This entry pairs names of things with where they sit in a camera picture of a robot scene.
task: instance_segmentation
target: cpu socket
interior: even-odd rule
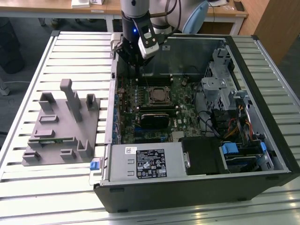
[[[171,105],[171,99],[169,96],[169,88],[149,88],[149,104],[150,105]]]

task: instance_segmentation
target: metal rail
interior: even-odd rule
[[[223,225],[300,222],[300,178],[273,187],[251,201],[195,207],[109,214],[89,185],[89,164],[23,167],[22,155],[33,130],[41,91],[59,91],[60,80],[73,80],[73,89],[84,96],[91,91],[101,99],[96,155],[104,153],[105,125],[111,71],[109,33],[61,32],[51,37],[20,110],[0,151],[0,224],[80,224],[95,221],[112,225],[201,224]],[[259,42],[234,37],[252,76],[280,130],[300,160],[299,101]],[[237,74],[240,86],[244,84]]]

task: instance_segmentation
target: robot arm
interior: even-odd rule
[[[208,10],[206,0],[121,0],[123,39],[119,56],[137,68],[146,65],[170,34],[159,33],[170,26],[195,34]]]

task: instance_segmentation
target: yellow wire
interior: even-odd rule
[[[250,139],[252,140],[252,134],[250,133],[250,131],[251,131],[251,125],[250,125],[250,123],[248,123],[248,122],[246,122],[246,124],[248,124],[248,126],[249,126]]]
[[[229,136],[233,135],[236,131],[238,130],[238,127],[236,127],[235,129],[233,129],[226,137],[224,137],[225,139],[228,138]]]

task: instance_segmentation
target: wooden cabinet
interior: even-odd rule
[[[240,0],[249,16],[240,35],[257,35],[276,64],[300,33],[300,0]]]

